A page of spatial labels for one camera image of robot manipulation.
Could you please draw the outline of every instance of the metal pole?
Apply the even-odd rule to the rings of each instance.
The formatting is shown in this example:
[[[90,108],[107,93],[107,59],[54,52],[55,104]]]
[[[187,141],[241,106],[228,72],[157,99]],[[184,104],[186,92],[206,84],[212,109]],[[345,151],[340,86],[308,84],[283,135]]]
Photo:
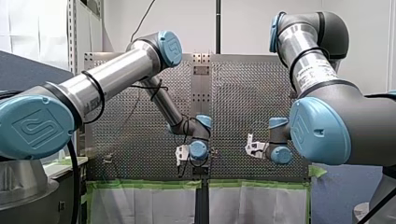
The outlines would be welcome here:
[[[216,54],[221,54],[221,0],[216,0]]]

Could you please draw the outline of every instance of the metal tube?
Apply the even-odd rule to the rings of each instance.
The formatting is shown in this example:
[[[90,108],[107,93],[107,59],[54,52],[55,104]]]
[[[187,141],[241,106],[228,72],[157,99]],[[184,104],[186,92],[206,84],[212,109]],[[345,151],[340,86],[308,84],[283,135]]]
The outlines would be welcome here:
[[[158,77],[146,78],[142,80],[141,83],[144,87],[153,88],[146,89],[146,91],[149,96],[152,97],[154,95],[152,97],[152,101],[161,111],[169,125],[177,125],[183,120],[180,111],[178,110],[175,103],[172,101],[168,92],[164,89],[155,89],[160,84],[160,79]]]
[[[216,53],[221,54],[221,0],[216,0]]]
[[[279,53],[290,69],[306,50],[317,48],[318,34],[314,27],[297,23],[279,35]],[[321,82],[338,79],[321,50],[313,49],[300,56],[293,67],[292,82],[298,94]]]
[[[141,40],[135,41],[130,51],[88,71],[99,82],[106,101],[136,81],[159,72],[161,61],[157,52]],[[69,98],[82,118],[101,104],[98,90],[85,75],[73,77],[57,87]]]

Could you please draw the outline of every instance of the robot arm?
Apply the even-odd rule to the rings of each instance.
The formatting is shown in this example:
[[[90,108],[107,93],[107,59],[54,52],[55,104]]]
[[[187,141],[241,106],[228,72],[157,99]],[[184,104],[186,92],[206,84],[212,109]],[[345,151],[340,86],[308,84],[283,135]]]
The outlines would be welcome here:
[[[182,59],[180,42],[171,32],[137,39],[121,56],[57,85],[33,87],[0,103],[0,157],[34,160],[47,157],[70,140],[85,116],[132,84],[148,90],[174,133],[181,133],[183,118],[155,76]],[[207,147],[210,133],[202,122],[191,122],[188,134],[202,138]]]
[[[354,84],[338,78],[335,70],[347,48],[347,27],[332,13],[279,14],[274,19],[271,51],[289,68],[299,97],[282,128],[289,133],[273,134],[290,137],[313,162],[394,165],[394,97],[365,97]]]

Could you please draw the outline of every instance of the silver arm segment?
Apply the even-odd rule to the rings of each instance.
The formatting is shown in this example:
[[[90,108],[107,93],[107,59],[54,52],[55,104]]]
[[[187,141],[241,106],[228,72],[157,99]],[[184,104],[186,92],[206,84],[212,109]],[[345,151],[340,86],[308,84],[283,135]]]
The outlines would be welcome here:
[[[74,130],[87,123],[84,119],[87,114],[99,106],[103,112],[106,101],[138,81],[151,87],[148,94],[174,134],[191,135],[208,149],[210,127],[206,126],[210,122],[183,118],[155,77],[163,69],[179,65],[181,60],[177,37],[172,32],[159,32],[137,39],[121,56],[61,84],[46,83],[2,102],[3,130],[13,128],[16,132],[0,130],[0,139],[7,139],[0,144],[0,157],[31,160],[55,153],[64,147]],[[183,130],[186,122],[187,131]]]

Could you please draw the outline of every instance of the white wall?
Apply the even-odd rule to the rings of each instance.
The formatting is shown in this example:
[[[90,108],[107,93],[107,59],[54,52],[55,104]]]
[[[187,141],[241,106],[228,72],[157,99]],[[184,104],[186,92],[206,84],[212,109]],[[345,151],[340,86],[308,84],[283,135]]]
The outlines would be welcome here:
[[[105,0],[104,51],[125,51],[151,0]],[[175,32],[184,52],[215,49],[214,0],[157,0],[135,37]]]
[[[272,18],[319,11],[321,0],[222,0],[221,53],[272,54],[269,52]]]
[[[323,1],[323,9],[339,15],[349,31],[349,52],[338,74],[354,82],[363,93],[387,90],[392,1]]]
[[[105,51],[124,51],[151,0],[105,0]],[[280,11],[317,11],[321,0],[223,0],[221,53],[268,54],[271,19]],[[215,51],[215,0],[156,1],[139,33],[174,31],[186,53]]]

